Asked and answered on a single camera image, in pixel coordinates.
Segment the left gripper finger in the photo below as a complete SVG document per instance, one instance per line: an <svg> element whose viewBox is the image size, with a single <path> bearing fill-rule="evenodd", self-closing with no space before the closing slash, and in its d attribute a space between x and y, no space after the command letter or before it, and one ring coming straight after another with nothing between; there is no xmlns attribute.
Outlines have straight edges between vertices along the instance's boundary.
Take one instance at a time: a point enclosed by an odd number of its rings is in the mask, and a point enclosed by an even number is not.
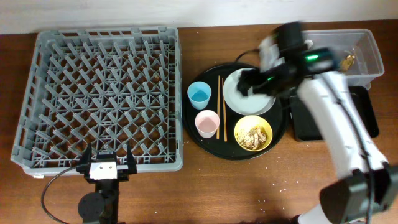
<svg viewBox="0 0 398 224"><path fill-rule="evenodd" d="M126 144L126 162L128 168L136 168L136 160L132 154L131 146L129 143Z"/></svg>
<svg viewBox="0 0 398 224"><path fill-rule="evenodd" d="M80 158L80 165L82 167L86 167L91 164L91 157L92 157L92 145L89 143L86 149L83 152L82 157Z"/></svg>

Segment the grey round plate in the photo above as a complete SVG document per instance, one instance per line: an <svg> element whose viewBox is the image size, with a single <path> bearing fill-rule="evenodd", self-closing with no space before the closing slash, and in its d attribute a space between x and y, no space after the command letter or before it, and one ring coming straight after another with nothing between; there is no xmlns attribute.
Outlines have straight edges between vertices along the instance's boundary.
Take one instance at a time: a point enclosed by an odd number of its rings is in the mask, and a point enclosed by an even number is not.
<svg viewBox="0 0 398 224"><path fill-rule="evenodd" d="M248 115L260 115L269 111L276 99L267 95L243 96L237 90L237 84L242 71L251 68L240 68L231 73L223 84L223 96L226 104L236 113Z"/></svg>

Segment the yellow bowl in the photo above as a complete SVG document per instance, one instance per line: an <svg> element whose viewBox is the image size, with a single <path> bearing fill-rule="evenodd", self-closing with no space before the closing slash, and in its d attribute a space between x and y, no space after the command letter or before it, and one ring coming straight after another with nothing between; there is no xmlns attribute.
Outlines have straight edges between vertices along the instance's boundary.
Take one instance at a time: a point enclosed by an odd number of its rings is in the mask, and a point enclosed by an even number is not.
<svg viewBox="0 0 398 224"><path fill-rule="evenodd" d="M236 142L250 152L259 152L271 145L273 130L260 116L244 116L234 127Z"/></svg>

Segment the food scraps with rice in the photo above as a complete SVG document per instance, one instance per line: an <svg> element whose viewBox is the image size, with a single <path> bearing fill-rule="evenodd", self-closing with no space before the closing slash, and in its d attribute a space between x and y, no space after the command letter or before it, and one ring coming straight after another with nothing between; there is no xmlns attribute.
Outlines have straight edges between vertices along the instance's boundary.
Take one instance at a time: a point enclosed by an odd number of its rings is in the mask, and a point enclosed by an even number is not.
<svg viewBox="0 0 398 224"><path fill-rule="evenodd" d="M259 126L256 126L240 130L236 135L236 140L244 149L257 151L267 141L267 135Z"/></svg>

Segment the brown food wrapper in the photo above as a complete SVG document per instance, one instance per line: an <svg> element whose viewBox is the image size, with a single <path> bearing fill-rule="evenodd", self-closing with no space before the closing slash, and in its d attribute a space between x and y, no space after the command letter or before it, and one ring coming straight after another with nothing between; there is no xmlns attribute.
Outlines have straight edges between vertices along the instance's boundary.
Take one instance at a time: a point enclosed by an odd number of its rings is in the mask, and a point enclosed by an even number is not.
<svg viewBox="0 0 398 224"><path fill-rule="evenodd" d="M340 62L340 71L347 72L355 63L356 57L354 55L347 55L341 62Z"/></svg>

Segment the blue plastic cup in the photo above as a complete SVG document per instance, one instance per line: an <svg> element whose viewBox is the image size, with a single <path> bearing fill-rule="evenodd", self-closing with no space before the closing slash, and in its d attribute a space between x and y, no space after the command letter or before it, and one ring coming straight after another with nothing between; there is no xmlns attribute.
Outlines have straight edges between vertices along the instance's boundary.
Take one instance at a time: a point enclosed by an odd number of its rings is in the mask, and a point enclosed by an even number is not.
<svg viewBox="0 0 398 224"><path fill-rule="evenodd" d="M211 87L205 82L193 82L187 90L188 99L197 110L203 110L211 97Z"/></svg>

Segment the pink plastic cup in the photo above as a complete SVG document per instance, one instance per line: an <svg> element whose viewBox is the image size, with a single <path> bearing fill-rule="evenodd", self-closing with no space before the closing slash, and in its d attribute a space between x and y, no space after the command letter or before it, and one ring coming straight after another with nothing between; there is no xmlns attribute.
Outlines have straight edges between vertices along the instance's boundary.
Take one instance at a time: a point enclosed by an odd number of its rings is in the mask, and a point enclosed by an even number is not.
<svg viewBox="0 0 398 224"><path fill-rule="evenodd" d="M199 135L203 138L211 138L220 125L220 118L212 110L203 110L195 118L195 127Z"/></svg>

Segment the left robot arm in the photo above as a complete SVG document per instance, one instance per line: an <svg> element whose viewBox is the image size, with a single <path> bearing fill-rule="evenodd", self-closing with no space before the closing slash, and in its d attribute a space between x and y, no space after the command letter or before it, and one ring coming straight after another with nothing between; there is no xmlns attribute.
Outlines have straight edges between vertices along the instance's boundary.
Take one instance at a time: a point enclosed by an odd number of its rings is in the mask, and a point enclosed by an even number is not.
<svg viewBox="0 0 398 224"><path fill-rule="evenodd" d="M86 181L95 185L95 191L86 194L78 204L83 223L117 223L119 213L119 183L129 181L137 173L136 160L127 145L126 168L119 168L115 152L99 152L92 158L92 146L88 145L78 161L76 171Z"/></svg>

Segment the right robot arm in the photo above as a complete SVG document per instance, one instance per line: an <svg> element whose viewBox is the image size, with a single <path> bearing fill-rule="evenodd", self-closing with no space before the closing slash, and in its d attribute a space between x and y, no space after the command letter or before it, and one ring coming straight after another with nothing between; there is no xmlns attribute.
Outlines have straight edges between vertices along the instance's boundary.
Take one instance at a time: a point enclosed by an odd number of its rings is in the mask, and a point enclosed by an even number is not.
<svg viewBox="0 0 398 224"><path fill-rule="evenodd" d="M370 223L374 214L388 210L397 197L397 166L369 136L331 50L289 49L278 65L268 62L278 52L256 51L260 67L241 74L238 91L277 96L296 88L330 150L338 178L320 191L319 205L292 223Z"/></svg>

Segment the grey dishwasher rack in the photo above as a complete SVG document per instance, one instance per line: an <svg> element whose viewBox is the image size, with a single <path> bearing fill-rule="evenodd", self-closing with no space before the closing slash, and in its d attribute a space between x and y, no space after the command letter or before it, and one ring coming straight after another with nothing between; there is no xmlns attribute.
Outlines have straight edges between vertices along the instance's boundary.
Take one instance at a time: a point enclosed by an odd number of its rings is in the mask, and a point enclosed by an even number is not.
<svg viewBox="0 0 398 224"><path fill-rule="evenodd" d="M183 166L182 69L174 27L48 30L35 41L11 160L33 177L128 154L139 172Z"/></svg>

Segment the black rectangular tray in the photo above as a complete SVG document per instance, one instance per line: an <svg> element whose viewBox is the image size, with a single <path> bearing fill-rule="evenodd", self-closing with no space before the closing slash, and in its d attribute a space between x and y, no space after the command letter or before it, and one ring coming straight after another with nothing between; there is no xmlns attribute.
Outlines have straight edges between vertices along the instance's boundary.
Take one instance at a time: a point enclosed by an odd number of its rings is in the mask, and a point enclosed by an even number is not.
<svg viewBox="0 0 398 224"><path fill-rule="evenodd" d="M350 86L349 92L370 137L378 137L379 127L367 89L363 86ZM296 93L289 96L289 106L295 139L297 141L321 141L322 136L315 121Z"/></svg>

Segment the round black tray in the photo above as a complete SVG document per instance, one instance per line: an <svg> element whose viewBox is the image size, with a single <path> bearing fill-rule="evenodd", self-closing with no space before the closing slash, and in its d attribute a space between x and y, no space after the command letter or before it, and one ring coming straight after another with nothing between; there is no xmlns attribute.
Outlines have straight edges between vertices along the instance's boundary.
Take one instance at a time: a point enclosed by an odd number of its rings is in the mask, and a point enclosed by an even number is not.
<svg viewBox="0 0 398 224"><path fill-rule="evenodd" d="M216 91L218 87L218 79L227 78L229 74L240 68L252 68L252 66L246 63L225 63L212 67L195 78L196 82L205 82L212 88L212 95L206 109L212 111L217 110ZM187 133L190 135L192 140L205 151L217 157L229 160L252 159L270 151L282 139L290 121L288 101L277 98L272 108L260 115L260 117L264 118L271 126L273 132L271 143L261 151L250 152L243 149L237 143L234 136L234 127L239 119L243 117L242 115L234 112L227 106L226 112L221 113L221 115L226 115L227 140L224 140L223 130L220 131L219 138L213 136L205 139L199 135L195 126L195 118L199 112L199 110L196 110L192 106L188 96L185 95L182 103L182 117L183 125Z"/></svg>

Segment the right wooden chopstick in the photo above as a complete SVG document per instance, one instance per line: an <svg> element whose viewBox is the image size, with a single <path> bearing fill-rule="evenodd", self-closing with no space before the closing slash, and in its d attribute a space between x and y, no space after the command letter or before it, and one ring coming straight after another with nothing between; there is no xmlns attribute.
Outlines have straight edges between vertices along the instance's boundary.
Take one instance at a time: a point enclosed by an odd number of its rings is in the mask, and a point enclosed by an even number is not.
<svg viewBox="0 0 398 224"><path fill-rule="evenodd" d="M227 134L227 120L226 120L226 104L224 100L224 78L221 78L221 102L222 102L222 109L223 109L223 136L224 142L228 141L228 134Z"/></svg>

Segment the wooden chopstick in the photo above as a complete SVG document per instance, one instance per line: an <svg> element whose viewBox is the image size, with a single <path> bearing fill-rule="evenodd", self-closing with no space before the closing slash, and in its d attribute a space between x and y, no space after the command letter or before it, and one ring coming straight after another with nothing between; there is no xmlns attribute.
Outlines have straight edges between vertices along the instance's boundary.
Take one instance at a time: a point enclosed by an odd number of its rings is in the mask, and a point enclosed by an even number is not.
<svg viewBox="0 0 398 224"><path fill-rule="evenodd" d="M222 109L223 109L223 136L224 142L228 141L228 134L227 134L227 120L226 120L226 104L224 100L224 78L221 78L221 102L222 102Z"/></svg>
<svg viewBox="0 0 398 224"><path fill-rule="evenodd" d="M217 87L217 115L219 118L219 122L218 122L218 128L216 131L216 139L220 139L220 84L221 84L221 80L220 80L220 76L218 76L218 87Z"/></svg>

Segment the clear plastic bin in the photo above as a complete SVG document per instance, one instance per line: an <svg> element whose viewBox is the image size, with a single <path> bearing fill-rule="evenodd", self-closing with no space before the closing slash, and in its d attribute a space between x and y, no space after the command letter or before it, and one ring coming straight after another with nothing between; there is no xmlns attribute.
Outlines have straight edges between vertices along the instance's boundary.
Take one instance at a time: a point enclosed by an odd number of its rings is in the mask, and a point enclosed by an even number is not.
<svg viewBox="0 0 398 224"><path fill-rule="evenodd" d="M370 30L306 30L303 36L313 42L313 49L330 48L338 62L349 55L354 56L354 64L345 71L350 86L370 89L371 81L384 74L381 54Z"/></svg>

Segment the left wooden chopstick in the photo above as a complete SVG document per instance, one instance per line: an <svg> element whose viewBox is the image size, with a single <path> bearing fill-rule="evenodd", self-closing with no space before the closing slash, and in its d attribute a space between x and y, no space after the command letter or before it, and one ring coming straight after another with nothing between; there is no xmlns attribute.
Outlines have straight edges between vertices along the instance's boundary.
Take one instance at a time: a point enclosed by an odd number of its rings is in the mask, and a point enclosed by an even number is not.
<svg viewBox="0 0 398 224"><path fill-rule="evenodd" d="M217 115L219 118L219 122L218 122L218 128L216 131L216 139L220 139L220 84L221 84L221 80L220 80L220 76L218 76L218 87L217 87Z"/></svg>

